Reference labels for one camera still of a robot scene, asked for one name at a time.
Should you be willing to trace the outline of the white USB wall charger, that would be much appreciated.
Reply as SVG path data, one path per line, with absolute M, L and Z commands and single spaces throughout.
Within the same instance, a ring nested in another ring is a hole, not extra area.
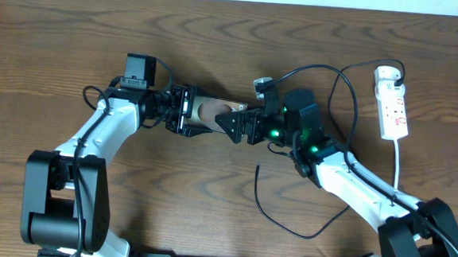
M 375 70 L 375 97 L 377 100 L 403 98 L 406 86 L 399 69 L 382 65 Z

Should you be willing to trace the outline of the Galaxy smartphone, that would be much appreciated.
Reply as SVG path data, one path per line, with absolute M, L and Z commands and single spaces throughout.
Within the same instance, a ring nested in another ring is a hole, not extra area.
M 224 130 L 215 122 L 215 116 L 236 111 L 245 111 L 248 105 L 245 103 L 231 102 L 226 99 L 208 98 L 196 96 L 192 107 L 192 115 L 187 123 L 196 127 L 206 127 L 216 132 L 224 133 Z

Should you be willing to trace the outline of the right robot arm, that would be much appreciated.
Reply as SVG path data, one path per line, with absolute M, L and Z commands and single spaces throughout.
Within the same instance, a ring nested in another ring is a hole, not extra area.
M 450 207 L 397 191 L 357 162 L 324 133 L 314 94 L 293 89 L 283 99 L 267 90 L 263 107 L 217 115 L 215 122 L 235 143 L 263 140 L 290 148 L 297 172 L 342 199 L 377 233 L 380 255 L 366 257 L 458 257 L 458 224 Z

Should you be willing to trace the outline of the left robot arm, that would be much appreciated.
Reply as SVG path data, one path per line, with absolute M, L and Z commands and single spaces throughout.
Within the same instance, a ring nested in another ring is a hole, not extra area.
M 98 90 L 94 114 L 68 141 L 27 158 L 21 207 L 24 242 L 54 249 L 60 257 L 137 257 L 129 242 L 109 228 L 107 167 L 120 146 L 145 120 L 164 122 L 191 137 L 186 121 L 199 88 L 174 84 L 152 91 L 146 83 Z

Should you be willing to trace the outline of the white power strip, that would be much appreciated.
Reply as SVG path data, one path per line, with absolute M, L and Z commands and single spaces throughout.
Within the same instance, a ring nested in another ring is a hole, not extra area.
M 382 139 L 394 141 L 408 135 L 405 98 L 377 100 Z

